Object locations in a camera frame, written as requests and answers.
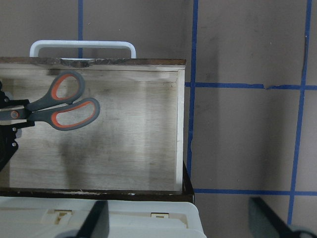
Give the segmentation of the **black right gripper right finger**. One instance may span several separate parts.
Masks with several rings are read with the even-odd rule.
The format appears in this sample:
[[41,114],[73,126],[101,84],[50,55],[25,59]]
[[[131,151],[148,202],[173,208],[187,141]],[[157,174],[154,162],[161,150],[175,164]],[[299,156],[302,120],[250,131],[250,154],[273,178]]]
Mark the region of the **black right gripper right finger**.
[[249,230],[254,238],[315,238],[317,235],[301,228],[290,228],[260,197],[248,202]]

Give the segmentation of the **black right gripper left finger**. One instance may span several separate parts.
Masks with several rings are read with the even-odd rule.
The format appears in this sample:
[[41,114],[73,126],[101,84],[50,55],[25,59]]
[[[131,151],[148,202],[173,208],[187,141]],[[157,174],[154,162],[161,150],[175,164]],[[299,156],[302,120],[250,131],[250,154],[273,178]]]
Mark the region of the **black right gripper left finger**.
[[77,238],[107,238],[109,235],[109,211],[106,200],[96,201],[83,225],[79,229]]

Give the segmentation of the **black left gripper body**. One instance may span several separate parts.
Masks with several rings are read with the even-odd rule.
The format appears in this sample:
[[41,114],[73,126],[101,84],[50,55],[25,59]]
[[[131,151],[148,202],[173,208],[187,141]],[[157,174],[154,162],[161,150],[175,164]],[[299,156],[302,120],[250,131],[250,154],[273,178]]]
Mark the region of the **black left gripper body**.
[[[2,83],[0,84],[0,99],[9,98],[9,94],[2,91]],[[0,170],[2,171],[11,157],[18,149],[15,141],[21,136],[21,129],[0,129]]]

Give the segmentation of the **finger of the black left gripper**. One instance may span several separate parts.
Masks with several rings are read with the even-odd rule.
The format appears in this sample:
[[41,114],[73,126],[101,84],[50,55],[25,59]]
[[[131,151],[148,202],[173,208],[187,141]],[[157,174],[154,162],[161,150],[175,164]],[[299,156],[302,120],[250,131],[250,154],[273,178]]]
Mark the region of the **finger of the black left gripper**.
[[22,129],[26,127],[33,127],[35,126],[35,123],[33,121],[25,121],[25,122],[19,122],[19,123],[14,123],[14,124],[8,124],[8,125],[1,125],[1,129]]
[[10,109],[10,108],[16,108],[19,106],[26,106],[29,104],[29,100],[10,100],[9,98],[4,98],[0,100],[0,108],[1,109]]

